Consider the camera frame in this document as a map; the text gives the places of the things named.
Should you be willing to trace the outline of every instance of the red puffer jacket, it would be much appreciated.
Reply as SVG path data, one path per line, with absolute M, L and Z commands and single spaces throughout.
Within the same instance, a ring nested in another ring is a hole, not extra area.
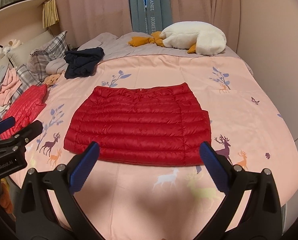
M 97 86 L 74 113 L 64 148 L 80 154 L 91 141 L 105 161 L 198 165 L 200 144 L 211 143 L 210 120 L 186 83 L 133 90 Z
M 13 116 L 16 119 L 14 127 L 0 135 L 1 139 L 8 139 L 22 128 L 26 127 L 36 119 L 38 114 L 46 107 L 42 102 L 47 92 L 47 85 L 29 87 L 17 100 L 10 106 L 10 109 L 3 116 L 3 120 Z

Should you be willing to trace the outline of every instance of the butterfly print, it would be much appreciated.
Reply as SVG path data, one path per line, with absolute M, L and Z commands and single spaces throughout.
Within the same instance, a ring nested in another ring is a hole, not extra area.
M 258 105 L 260 102 L 260 101 L 256 101 L 253 97 L 251 97 L 251 101 L 254 102 L 256 105 Z

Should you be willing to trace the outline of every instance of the wall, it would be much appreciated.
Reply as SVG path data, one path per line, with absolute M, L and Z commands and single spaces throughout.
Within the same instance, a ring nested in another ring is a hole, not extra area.
M 4 17 L 0 21 L 0 45 L 7 45 L 11 39 L 29 41 L 43 32 L 40 5 Z
M 298 138 L 298 0 L 241 0 L 237 53 Z M 298 192 L 287 213 L 286 228 L 298 216 Z

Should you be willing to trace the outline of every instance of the red down skirt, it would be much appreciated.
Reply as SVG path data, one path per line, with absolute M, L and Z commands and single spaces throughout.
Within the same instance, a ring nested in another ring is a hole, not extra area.
M 131 90 L 97 86 L 74 113 L 64 148 L 80 154 L 91 141 L 104 161 L 199 165 L 200 144 L 211 144 L 210 120 L 186 83 Z

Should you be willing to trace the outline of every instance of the blue curtain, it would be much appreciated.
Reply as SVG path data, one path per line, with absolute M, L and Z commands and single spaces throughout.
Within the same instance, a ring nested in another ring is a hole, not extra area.
M 151 34 L 172 24 L 170 0 L 129 0 L 132 29 Z

